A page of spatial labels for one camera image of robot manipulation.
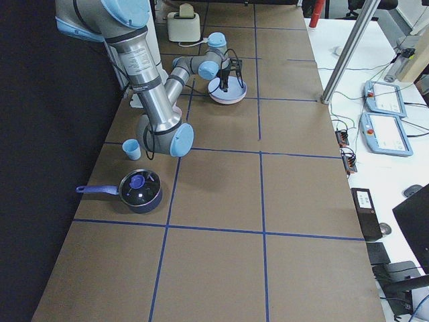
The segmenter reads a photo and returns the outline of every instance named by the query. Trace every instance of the office chair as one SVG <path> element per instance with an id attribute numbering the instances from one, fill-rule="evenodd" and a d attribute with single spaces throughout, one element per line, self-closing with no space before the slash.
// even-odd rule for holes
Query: office chair
<path id="1" fill-rule="evenodd" d="M 359 14 L 355 12 L 355 10 L 362 9 L 362 6 L 365 0 L 348 0 L 348 2 L 349 2 L 350 12 L 346 13 L 346 16 L 344 18 L 339 18 L 339 19 L 356 20 Z M 397 0 L 381 0 L 377 9 L 392 10 L 392 9 L 395 9 L 396 7 L 397 7 Z M 373 17 L 372 20 L 377 21 L 378 17 Z"/>

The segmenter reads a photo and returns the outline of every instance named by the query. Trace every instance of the small cup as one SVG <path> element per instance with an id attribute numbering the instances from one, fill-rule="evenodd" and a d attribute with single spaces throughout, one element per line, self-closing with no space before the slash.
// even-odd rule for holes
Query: small cup
<path id="1" fill-rule="evenodd" d="M 122 150 L 130 160 L 138 160 L 141 156 L 140 145 L 136 139 L 129 139 L 122 144 Z"/>

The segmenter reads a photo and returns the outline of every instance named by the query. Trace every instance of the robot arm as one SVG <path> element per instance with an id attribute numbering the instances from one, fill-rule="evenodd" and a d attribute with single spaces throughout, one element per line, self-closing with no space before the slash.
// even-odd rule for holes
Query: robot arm
<path id="1" fill-rule="evenodd" d="M 56 0 L 57 27 L 63 34 L 106 41 L 118 52 L 130 85 L 146 110 L 137 126 L 141 147 L 180 157 L 191 149 L 194 131 L 182 123 L 173 110 L 174 103 L 191 74 L 213 79 L 222 69 L 230 68 L 227 43 L 220 33 L 210 35 L 206 54 L 177 58 L 164 86 L 146 42 L 149 18 L 146 0 Z M 222 87 L 227 88 L 223 78 Z"/>

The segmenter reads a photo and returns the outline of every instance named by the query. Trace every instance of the computer monitor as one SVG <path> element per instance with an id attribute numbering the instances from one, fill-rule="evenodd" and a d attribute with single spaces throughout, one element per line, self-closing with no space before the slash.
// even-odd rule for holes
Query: computer monitor
<path id="1" fill-rule="evenodd" d="M 425 273 L 429 273 L 429 184 L 393 209 L 397 224 Z"/>
<path id="2" fill-rule="evenodd" d="M 404 237 L 425 273 L 429 269 L 429 184 L 393 209 Z M 412 314 L 429 294 L 429 275 L 419 273 L 413 262 L 373 267 L 376 279 L 395 315 Z M 429 300 L 416 316 L 429 321 Z"/>

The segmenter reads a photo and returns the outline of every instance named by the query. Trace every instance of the dark curtain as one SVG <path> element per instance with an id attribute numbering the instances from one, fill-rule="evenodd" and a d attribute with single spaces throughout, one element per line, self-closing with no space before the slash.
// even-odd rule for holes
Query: dark curtain
<path id="1" fill-rule="evenodd" d="M 106 56 L 57 32 L 55 1 L 0 2 L 0 321 L 17 322 L 38 305 L 120 92 Z"/>

